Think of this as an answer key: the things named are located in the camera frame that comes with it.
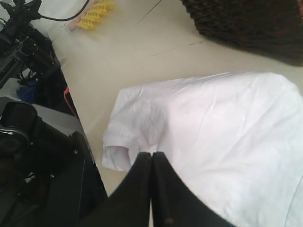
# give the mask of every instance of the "white table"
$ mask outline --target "white table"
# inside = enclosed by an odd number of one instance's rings
[[[242,70],[283,74],[303,89],[303,69],[205,40],[179,0],[114,2],[95,31],[49,33],[109,193],[125,176],[100,166],[102,134],[120,89]]]

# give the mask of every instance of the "brown wicker basket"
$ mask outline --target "brown wicker basket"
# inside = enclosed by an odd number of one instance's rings
[[[303,66],[303,0],[182,0],[200,34]]]

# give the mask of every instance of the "woven basket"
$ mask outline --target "woven basket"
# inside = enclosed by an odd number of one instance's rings
[[[303,0],[182,0],[200,34],[303,66]]]

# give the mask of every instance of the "folded white fabric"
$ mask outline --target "folded white fabric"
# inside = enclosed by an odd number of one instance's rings
[[[120,91],[102,165],[161,151],[187,187],[238,227],[303,226],[303,99],[273,73],[225,73]]]

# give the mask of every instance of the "table surface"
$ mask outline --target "table surface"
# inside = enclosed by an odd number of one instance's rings
[[[102,134],[120,89],[243,70],[282,74],[303,89],[303,69],[203,38],[179,0],[114,3],[94,31],[49,32],[109,194],[125,176],[100,164]]]

